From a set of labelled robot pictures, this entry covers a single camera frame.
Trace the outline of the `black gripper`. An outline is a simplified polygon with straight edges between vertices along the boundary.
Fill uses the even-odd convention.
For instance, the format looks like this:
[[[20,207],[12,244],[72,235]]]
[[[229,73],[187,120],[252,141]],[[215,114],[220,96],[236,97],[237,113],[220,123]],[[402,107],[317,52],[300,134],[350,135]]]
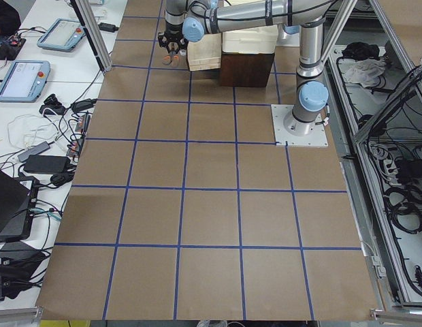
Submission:
[[[189,43],[189,41],[183,37],[181,32],[160,32],[158,33],[157,39],[159,47],[166,49],[169,55],[176,55],[181,50],[185,51]]]

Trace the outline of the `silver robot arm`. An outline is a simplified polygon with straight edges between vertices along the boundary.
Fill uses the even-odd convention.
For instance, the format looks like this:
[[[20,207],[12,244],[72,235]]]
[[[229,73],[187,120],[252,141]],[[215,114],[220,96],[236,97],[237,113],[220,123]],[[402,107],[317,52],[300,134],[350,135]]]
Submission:
[[[167,1],[165,30],[158,34],[159,46],[172,58],[190,42],[205,34],[286,25],[300,27],[297,100],[292,114],[295,120],[315,120],[301,98],[304,85],[321,81],[324,70],[323,23],[330,1],[256,1],[219,7],[217,1]]]

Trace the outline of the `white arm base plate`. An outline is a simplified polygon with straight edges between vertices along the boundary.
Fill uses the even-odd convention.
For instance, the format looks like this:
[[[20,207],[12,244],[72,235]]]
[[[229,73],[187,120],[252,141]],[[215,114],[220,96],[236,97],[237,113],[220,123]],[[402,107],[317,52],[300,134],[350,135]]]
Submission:
[[[293,117],[293,105],[272,104],[272,122],[276,146],[328,147],[321,113],[311,123],[301,123]]]

